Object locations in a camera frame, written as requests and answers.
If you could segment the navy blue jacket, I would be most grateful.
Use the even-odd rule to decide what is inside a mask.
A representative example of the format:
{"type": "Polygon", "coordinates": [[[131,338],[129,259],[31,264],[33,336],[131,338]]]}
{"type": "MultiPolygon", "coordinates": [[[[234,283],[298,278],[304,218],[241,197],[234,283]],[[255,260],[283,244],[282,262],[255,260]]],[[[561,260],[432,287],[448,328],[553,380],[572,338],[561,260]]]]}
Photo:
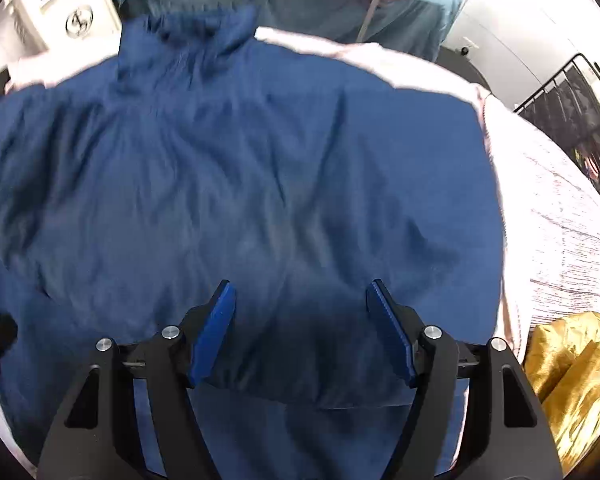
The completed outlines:
{"type": "Polygon", "coordinates": [[[222,280],[192,392],[225,479],[377,479],[413,401],[365,309],[381,280],[470,342],[503,221],[475,109],[254,36],[251,9],[143,16],[120,52],[0,101],[0,401],[38,460],[96,341],[155,335],[222,280]]]}

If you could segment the yellow garment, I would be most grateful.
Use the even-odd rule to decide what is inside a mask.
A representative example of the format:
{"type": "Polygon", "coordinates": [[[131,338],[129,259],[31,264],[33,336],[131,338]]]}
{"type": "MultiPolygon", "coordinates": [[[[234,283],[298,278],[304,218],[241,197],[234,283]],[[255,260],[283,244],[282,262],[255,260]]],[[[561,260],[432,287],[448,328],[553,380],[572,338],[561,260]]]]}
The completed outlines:
{"type": "Polygon", "coordinates": [[[569,474],[600,436],[600,314],[535,326],[524,371],[569,474]]]}

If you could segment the pink bed sheet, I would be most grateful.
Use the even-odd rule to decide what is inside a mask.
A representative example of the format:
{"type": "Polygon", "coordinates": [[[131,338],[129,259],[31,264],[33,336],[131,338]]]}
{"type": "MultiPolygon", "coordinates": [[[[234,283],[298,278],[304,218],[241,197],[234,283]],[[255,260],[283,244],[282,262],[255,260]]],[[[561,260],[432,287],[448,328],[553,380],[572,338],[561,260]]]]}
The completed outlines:
{"type": "Polygon", "coordinates": [[[363,289],[454,336],[600,314],[600,196],[491,92],[379,47],[261,27],[125,32],[0,103],[0,261],[76,338],[143,335],[221,278],[229,370],[374,353],[363,289]]]}

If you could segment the black metal rack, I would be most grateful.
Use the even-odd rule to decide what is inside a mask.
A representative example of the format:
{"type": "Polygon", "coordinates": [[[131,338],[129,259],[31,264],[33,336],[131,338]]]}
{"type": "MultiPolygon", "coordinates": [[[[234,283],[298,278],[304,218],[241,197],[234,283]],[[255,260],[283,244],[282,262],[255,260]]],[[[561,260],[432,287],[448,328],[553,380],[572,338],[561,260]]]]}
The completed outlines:
{"type": "Polygon", "coordinates": [[[514,112],[553,140],[600,193],[600,68],[577,53],[514,112]]]}

